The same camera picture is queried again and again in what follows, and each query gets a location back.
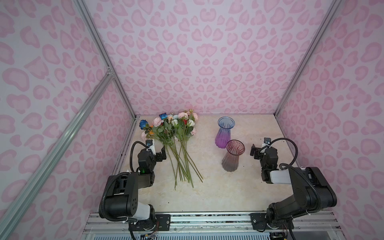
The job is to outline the pink rose stem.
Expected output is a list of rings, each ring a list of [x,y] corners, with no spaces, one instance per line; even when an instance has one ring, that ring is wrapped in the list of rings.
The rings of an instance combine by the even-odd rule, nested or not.
[[[193,137],[197,130],[196,130],[196,122],[198,120],[198,115],[194,112],[194,110],[188,110],[184,111],[178,114],[178,117],[180,118],[180,130],[182,130],[181,134],[181,150],[184,157],[184,163],[185,163],[185,170],[186,170],[186,177],[188,179],[188,183],[191,184],[191,186],[194,186],[193,182],[193,176],[192,173],[194,172],[196,176],[198,177],[198,180],[203,182],[203,177],[195,164],[194,160],[192,159],[191,155],[188,152],[188,142],[191,137]],[[187,120],[188,124],[185,125],[183,120]]]

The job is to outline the dark blue rose stem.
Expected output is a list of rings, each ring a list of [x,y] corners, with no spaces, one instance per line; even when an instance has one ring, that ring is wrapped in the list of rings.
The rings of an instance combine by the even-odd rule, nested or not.
[[[167,155],[170,157],[173,174],[175,177],[175,188],[178,184],[178,180],[182,181],[183,170],[180,159],[180,154],[176,146],[176,142],[179,140],[176,135],[176,127],[172,124],[173,119],[157,117],[150,125],[148,121],[141,120],[140,128],[143,131],[142,136],[147,140],[154,139],[163,144]]]

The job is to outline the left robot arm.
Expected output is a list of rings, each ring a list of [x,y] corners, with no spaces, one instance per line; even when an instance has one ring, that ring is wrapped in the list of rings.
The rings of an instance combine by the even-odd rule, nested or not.
[[[133,231],[152,231],[157,218],[152,205],[139,201],[139,190],[153,186],[154,168],[167,159],[166,149],[153,153],[143,149],[138,154],[138,172],[122,172],[109,176],[99,205],[99,216],[110,222],[127,222]]]

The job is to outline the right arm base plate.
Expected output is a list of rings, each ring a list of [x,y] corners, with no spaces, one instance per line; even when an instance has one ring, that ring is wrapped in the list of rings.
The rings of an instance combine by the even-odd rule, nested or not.
[[[266,213],[251,213],[250,218],[253,230],[258,231],[260,233],[263,233],[266,230],[270,230]]]

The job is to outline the white rose stem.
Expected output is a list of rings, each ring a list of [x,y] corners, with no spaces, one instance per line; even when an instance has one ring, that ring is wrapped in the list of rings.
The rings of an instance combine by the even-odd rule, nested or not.
[[[191,169],[193,167],[187,151],[187,142],[192,136],[195,122],[191,119],[182,118],[173,119],[171,124],[173,127],[174,140],[177,140],[180,143],[179,150],[176,150],[176,153],[178,154],[177,161],[180,179],[193,185],[191,174]]]

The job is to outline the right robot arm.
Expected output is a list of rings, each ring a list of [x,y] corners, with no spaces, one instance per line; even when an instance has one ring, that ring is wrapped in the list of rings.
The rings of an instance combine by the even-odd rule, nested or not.
[[[278,150],[267,145],[252,145],[250,155],[260,161],[263,182],[291,185],[293,190],[290,197],[271,203],[264,214],[251,215],[255,230],[264,232],[283,226],[292,229],[295,218],[336,206],[337,196],[319,168],[279,165]]]

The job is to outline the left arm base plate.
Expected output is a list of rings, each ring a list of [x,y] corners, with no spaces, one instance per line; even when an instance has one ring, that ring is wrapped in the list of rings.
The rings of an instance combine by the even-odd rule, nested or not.
[[[130,223],[129,229],[134,232],[153,232],[153,231],[169,231],[171,225],[171,215],[155,214],[150,216],[148,220]]]

